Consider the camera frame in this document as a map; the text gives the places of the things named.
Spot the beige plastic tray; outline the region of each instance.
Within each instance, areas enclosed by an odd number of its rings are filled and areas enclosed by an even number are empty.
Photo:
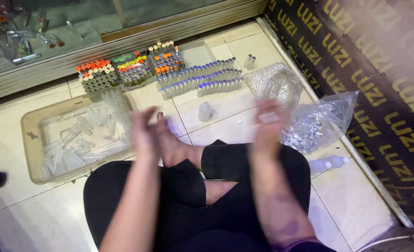
[[[131,156],[133,148],[126,149],[122,152],[118,152],[114,155],[108,156],[102,160],[98,160],[91,164],[82,166],[72,171],[66,172],[62,175],[46,178],[42,172],[41,165],[44,160],[43,147],[48,144],[64,138],[68,135],[69,130],[73,127],[73,124],[77,122],[78,116],[85,116],[87,113],[81,115],[70,115],[71,112],[88,106],[92,103],[101,101],[101,92],[109,91],[112,89],[120,90],[118,87],[110,87],[88,94],[84,94],[69,100],[65,100],[47,107],[37,109],[26,113],[21,119],[23,143],[25,147],[26,162],[28,165],[28,172],[31,181],[35,184],[45,184],[49,182],[59,182],[68,178],[79,175],[90,169],[95,169],[104,163],[125,159]],[[127,107],[127,111],[131,108],[126,104],[123,96],[124,106]],[[60,115],[62,118],[59,121],[41,125],[41,121]],[[120,124],[115,126],[115,134],[113,137],[109,136],[108,129],[103,127],[96,127],[93,129],[92,136],[80,133],[76,138],[91,141],[96,144],[96,147],[91,149],[91,152],[103,151],[106,146],[119,140],[121,133],[124,129]]]

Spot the clear plastic bag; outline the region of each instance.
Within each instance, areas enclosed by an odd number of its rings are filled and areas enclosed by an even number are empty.
[[[296,75],[280,62],[248,73],[244,80],[255,96],[277,99],[287,110],[297,105],[303,90]]]
[[[303,154],[336,142],[345,134],[353,117],[359,91],[327,96],[316,102],[297,106],[291,111],[280,142]]]

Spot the bottle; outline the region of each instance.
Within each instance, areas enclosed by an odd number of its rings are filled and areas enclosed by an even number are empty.
[[[201,122],[207,122],[210,118],[211,106],[208,102],[203,102],[199,105],[198,119]]]
[[[331,169],[337,169],[337,168],[341,168],[343,165],[347,164],[348,162],[350,162],[350,159],[347,158],[343,158],[343,157],[339,157],[339,156],[331,156],[331,157],[327,157],[327,158],[322,158],[325,161],[328,161],[332,164]]]
[[[328,169],[331,169],[332,164],[328,161],[322,159],[316,159],[313,161],[308,161],[310,165],[311,173],[322,173]]]

